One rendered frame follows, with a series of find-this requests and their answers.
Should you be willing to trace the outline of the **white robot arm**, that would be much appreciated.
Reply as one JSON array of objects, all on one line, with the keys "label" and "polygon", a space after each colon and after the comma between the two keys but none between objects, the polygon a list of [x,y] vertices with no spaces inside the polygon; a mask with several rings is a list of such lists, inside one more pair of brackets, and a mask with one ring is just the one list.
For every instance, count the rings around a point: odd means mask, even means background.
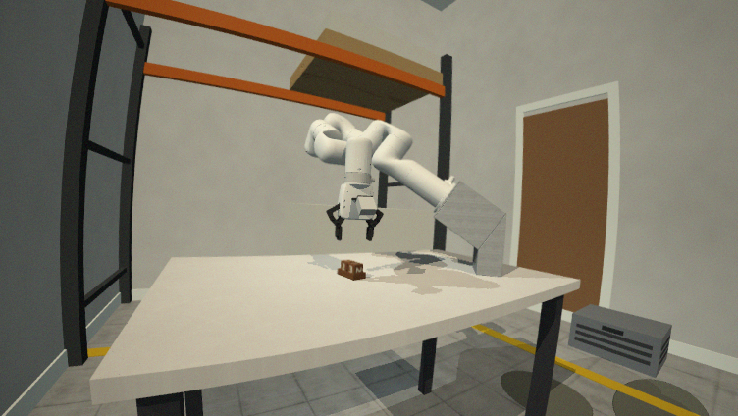
[{"label": "white robot arm", "polygon": [[[319,132],[322,133],[318,135]],[[345,166],[344,182],[375,182],[371,176],[372,162],[377,170],[434,206],[436,213],[455,186],[455,177],[443,181],[415,161],[401,160],[412,142],[406,131],[384,121],[376,120],[362,132],[345,117],[331,113],[312,123],[304,148],[325,163]],[[357,195],[351,200],[355,200],[359,215],[375,215],[373,196]]]}]

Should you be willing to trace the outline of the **brown wooden cube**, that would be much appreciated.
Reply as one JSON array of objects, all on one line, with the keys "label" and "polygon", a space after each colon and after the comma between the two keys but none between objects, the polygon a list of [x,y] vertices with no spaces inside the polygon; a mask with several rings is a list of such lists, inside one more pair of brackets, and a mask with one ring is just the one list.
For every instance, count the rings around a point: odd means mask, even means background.
[{"label": "brown wooden cube", "polygon": [[348,263],[355,262],[352,260],[342,260],[341,261],[341,269],[347,271]]},{"label": "brown wooden cube", "polygon": [[347,271],[352,274],[363,273],[363,264],[358,262],[348,263]]}]

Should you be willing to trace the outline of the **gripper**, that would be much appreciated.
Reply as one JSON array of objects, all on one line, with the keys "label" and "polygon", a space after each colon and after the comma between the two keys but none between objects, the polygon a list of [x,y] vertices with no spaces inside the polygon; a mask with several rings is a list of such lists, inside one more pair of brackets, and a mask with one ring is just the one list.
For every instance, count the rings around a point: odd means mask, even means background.
[{"label": "gripper", "polygon": [[[384,215],[384,213],[378,209],[376,211],[377,217],[374,220],[372,220],[374,215],[359,215],[355,200],[351,200],[351,198],[357,198],[357,195],[373,196],[372,186],[370,186],[369,183],[345,182],[341,185],[338,205],[327,210],[327,214],[330,220],[336,226],[335,237],[337,238],[337,240],[342,240],[343,227],[341,227],[341,224],[345,219],[348,219],[365,220],[368,224],[366,239],[372,241],[372,237],[374,236],[374,228],[380,222],[381,218]],[[337,211],[337,219],[333,215],[335,211]]]}]

